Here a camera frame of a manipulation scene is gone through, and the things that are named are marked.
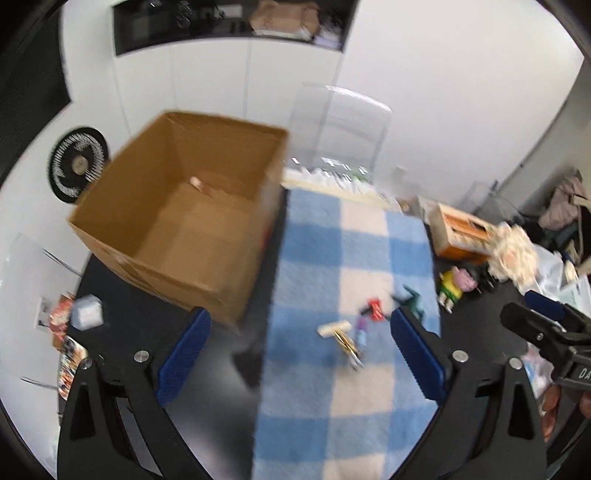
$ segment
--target blue gripper pad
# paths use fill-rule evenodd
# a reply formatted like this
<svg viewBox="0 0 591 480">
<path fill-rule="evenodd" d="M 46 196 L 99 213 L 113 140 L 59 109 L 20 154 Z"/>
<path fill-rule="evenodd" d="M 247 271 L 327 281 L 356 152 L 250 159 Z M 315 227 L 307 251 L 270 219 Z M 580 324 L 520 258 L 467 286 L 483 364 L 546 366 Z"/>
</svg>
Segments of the blue gripper pad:
<svg viewBox="0 0 591 480">
<path fill-rule="evenodd" d="M 209 312 L 205 309 L 197 312 L 193 323 L 158 370 L 158 390 L 155 394 L 161 406 L 177 397 L 211 331 Z"/>
<path fill-rule="evenodd" d="M 541 313 L 555 322 L 560 322 L 564 319 L 564 307 L 558 301 L 550 300 L 548 297 L 544 297 L 542 294 L 533 290 L 525 292 L 524 300 L 528 308 Z"/>
<path fill-rule="evenodd" d="M 437 358 L 438 354 L 431 349 L 433 342 L 440 342 L 441 345 L 438 347 L 441 347 L 440 350 L 443 349 L 441 339 L 434 333 L 426 331 L 418 320 L 413 318 L 414 322 L 412 322 L 409 319 L 410 316 L 412 314 L 405 309 L 398 308 L 392 312 L 390 319 L 392 338 L 400 348 L 425 398 L 441 405 L 447 396 L 446 381 L 451 374 L 451 363 L 449 363 L 449 371 L 446 372 L 446 365 L 442 365 L 442 361 L 445 364 L 449 360 L 441 359 L 440 361 Z"/>
</svg>

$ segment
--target human hand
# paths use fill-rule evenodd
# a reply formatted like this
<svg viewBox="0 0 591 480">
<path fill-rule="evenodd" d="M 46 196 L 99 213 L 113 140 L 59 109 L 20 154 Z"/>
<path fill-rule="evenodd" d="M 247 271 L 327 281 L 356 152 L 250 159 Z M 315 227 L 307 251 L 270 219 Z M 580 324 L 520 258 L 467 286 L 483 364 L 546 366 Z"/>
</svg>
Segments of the human hand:
<svg viewBox="0 0 591 480">
<path fill-rule="evenodd" d="M 544 395 L 542 411 L 545 412 L 545 415 L 542 417 L 542 434 L 544 435 L 545 442 L 550 440 L 550 436 L 556 426 L 558 402 L 560 401 L 561 394 L 561 388 L 558 385 L 552 385 Z M 579 409 L 586 418 L 591 419 L 591 391 L 586 391 L 581 395 Z"/>
</svg>

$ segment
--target open cardboard box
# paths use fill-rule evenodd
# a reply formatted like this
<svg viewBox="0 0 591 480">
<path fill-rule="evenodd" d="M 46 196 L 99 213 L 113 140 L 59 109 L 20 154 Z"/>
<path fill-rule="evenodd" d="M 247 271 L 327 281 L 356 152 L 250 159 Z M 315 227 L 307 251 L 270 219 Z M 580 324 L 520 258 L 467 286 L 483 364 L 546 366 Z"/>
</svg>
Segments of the open cardboard box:
<svg viewBox="0 0 591 480">
<path fill-rule="evenodd" d="M 70 224 L 129 283 L 235 324 L 280 205 L 283 129 L 169 112 L 80 198 Z M 206 188 L 190 184 L 192 177 Z"/>
</svg>

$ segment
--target red object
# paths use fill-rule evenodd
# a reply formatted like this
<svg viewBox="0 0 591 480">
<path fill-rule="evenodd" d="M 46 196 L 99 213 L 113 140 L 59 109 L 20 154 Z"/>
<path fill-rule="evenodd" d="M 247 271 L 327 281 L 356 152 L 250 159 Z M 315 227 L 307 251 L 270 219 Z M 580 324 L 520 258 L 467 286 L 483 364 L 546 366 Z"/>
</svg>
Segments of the red object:
<svg viewBox="0 0 591 480">
<path fill-rule="evenodd" d="M 369 299 L 368 305 L 371 308 L 371 319 L 374 322 L 383 322 L 385 318 L 382 312 L 382 302 L 378 298 Z"/>
</svg>

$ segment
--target brown bag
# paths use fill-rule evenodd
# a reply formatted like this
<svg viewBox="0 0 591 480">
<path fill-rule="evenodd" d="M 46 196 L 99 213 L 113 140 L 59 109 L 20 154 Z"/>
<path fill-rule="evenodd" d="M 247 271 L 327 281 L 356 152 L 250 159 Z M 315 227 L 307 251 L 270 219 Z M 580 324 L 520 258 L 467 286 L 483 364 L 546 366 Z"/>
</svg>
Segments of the brown bag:
<svg viewBox="0 0 591 480">
<path fill-rule="evenodd" d="M 288 4 L 261 0 L 251 15 L 251 27 L 255 31 L 271 30 L 287 34 L 298 34 L 305 28 L 313 37 L 320 27 L 319 9 L 315 2 Z"/>
</svg>

